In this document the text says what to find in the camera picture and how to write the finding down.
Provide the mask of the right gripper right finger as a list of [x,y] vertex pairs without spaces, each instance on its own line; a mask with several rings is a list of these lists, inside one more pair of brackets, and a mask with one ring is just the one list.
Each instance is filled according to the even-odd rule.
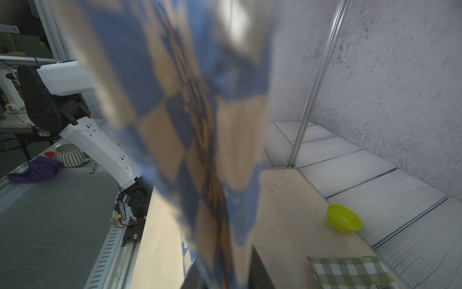
[[249,289],[275,289],[275,286],[255,247],[253,247],[252,251]]

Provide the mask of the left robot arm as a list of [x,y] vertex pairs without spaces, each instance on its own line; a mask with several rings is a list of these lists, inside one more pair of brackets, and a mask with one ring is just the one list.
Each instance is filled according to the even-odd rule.
[[90,117],[82,93],[93,90],[87,72],[77,61],[17,68],[26,112],[42,130],[60,135],[102,166],[129,197],[135,219],[148,214],[152,195],[135,164]]

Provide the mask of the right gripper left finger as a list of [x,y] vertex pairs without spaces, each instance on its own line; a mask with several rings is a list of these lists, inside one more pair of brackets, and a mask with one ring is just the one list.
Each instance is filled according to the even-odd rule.
[[181,289],[206,289],[206,284],[195,263],[190,267]]

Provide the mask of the blue checkered paper bag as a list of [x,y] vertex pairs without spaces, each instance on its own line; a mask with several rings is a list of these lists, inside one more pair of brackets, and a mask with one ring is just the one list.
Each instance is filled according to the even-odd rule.
[[211,289],[249,286],[277,1],[54,1]]

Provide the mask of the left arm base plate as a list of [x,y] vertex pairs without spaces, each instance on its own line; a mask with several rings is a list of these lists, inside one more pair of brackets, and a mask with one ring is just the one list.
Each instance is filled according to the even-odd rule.
[[137,243],[143,236],[146,218],[142,218],[130,223],[126,228],[122,238],[122,246],[130,243]]

